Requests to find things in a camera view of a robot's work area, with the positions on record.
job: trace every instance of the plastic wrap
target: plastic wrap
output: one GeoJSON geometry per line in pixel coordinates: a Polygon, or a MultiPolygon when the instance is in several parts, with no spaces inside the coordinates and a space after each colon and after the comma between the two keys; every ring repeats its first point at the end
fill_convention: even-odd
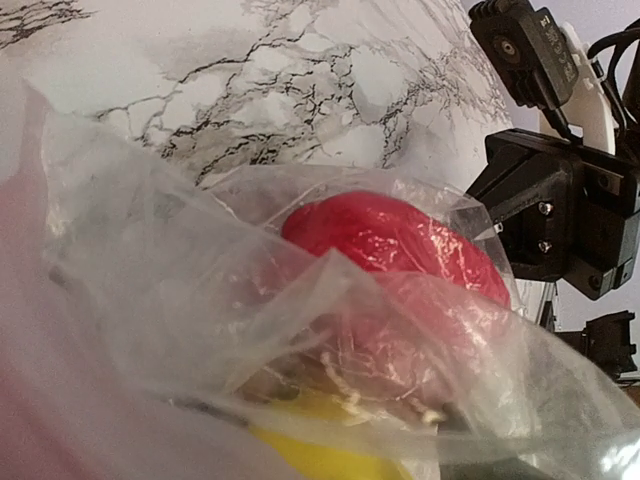
{"type": "Polygon", "coordinates": [[[476,202],[328,167],[241,169],[201,192],[38,105],[21,170],[2,185],[2,308],[19,322],[3,327],[0,400],[17,412],[2,429],[15,478],[295,478],[250,436],[185,407],[405,464],[519,457],[560,480],[634,478],[636,407],[562,342],[437,272],[366,272],[280,237],[300,207],[377,192],[466,237],[509,285],[476,202]],[[363,325],[371,345],[391,335],[415,365],[381,372],[393,365],[384,348],[363,357],[342,341],[363,325]],[[275,408],[303,391],[329,395],[345,418],[275,408]],[[25,452],[38,461],[27,467],[25,452]],[[267,458],[273,468],[256,460],[267,458]]]}

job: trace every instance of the cable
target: cable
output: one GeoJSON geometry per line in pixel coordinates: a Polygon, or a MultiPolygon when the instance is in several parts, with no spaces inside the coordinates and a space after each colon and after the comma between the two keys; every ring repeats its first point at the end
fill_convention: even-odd
{"type": "Polygon", "coordinates": [[[609,104],[611,105],[613,117],[618,123],[619,139],[624,139],[630,123],[635,124],[637,122],[625,108],[622,97],[620,96],[620,90],[618,89],[618,82],[616,79],[616,69],[620,59],[627,49],[633,45],[634,42],[640,40],[639,27],[640,20],[637,20],[629,25],[623,32],[614,33],[598,40],[591,46],[587,53],[589,59],[593,60],[602,51],[615,47],[611,62],[609,63],[606,78],[602,66],[598,61],[593,62],[593,69],[598,77],[603,78],[602,88],[609,104]]]}
{"type": "Polygon", "coordinates": [[[614,47],[621,42],[634,42],[636,40],[640,40],[640,28],[631,28],[630,30],[607,35],[591,45],[587,56],[589,59],[593,59],[607,48],[614,47]]]}
{"type": "MultiPolygon", "coordinates": [[[[640,27],[640,20],[636,20],[631,25],[629,25],[625,31],[633,30],[635,28],[640,27]]],[[[613,51],[613,55],[611,56],[611,61],[609,62],[609,69],[607,71],[607,78],[611,82],[612,87],[619,92],[618,89],[618,79],[616,78],[616,69],[618,68],[618,63],[620,63],[620,59],[625,54],[625,52],[634,44],[634,40],[621,42],[616,45],[616,48],[613,51]]]]}
{"type": "Polygon", "coordinates": [[[543,110],[543,112],[551,128],[558,132],[562,138],[569,140],[575,145],[582,145],[582,139],[571,131],[569,121],[561,108],[556,110],[543,110]]]}
{"type": "MultiPolygon", "coordinates": [[[[592,67],[599,78],[604,78],[604,71],[602,70],[600,62],[593,62],[592,67]]],[[[618,136],[620,138],[624,138],[627,133],[628,121],[624,104],[622,103],[622,98],[620,98],[620,93],[613,87],[608,78],[605,78],[602,81],[602,89],[604,90],[604,94],[611,105],[613,118],[618,123],[618,136]]]]}

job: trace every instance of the yellow object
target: yellow object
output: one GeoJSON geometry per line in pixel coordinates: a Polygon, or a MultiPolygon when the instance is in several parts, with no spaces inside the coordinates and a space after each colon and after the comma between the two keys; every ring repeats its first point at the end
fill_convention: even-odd
{"type": "MultiPolygon", "coordinates": [[[[289,413],[326,420],[349,418],[330,396],[308,390],[301,392],[293,401],[276,401],[272,406],[289,413]]],[[[402,466],[390,460],[304,443],[257,427],[250,427],[250,430],[310,480],[412,480],[402,466]]]]}

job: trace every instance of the white marble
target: white marble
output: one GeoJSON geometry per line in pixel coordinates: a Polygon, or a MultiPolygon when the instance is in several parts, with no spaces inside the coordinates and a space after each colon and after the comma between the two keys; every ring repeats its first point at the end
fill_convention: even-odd
{"type": "Polygon", "coordinates": [[[12,0],[0,47],[58,109],[203,186],[309,162],[464,189],[509,126],[458,0],[12,0]]]}

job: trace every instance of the screw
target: screw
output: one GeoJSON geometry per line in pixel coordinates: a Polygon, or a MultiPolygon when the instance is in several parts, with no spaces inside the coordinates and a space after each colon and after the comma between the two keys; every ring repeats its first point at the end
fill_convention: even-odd
{"type": "Polygon", "coordinates": [[[553,205],[547,202],[540,202],[538,204],[538,211],[545,217],[548,217],[551,215],[551,212],[553,212],[553,205]]]}
{"type": "Polygon", "coordinates": [[[607,177],[606,175],[600,175],[598,177],[598,183],[600,184],[600,186],[604,189],[609,188],[609,177],[607,177]]]}
{"type": "Polygon", "coordinates": [[[598,291],[600,290],[600,287],[602,287],[602,281],[598,277],[593,275],[589,278],[589,286],[592,290],[598,291]]]}
{"type": "Polygon", "coordinates": [[[549,253],[552,247],[551,242],[547,242],[546,240],[540,240],[538,242],[538,248],[542,253],[549,253]]]}
{"type": "Polygon", "coordinates": [[[502,40],[500,46],[502,47],[502,51],[510,57],[513,57],[517,53],[516,47],[506,38],[502,40]]]}

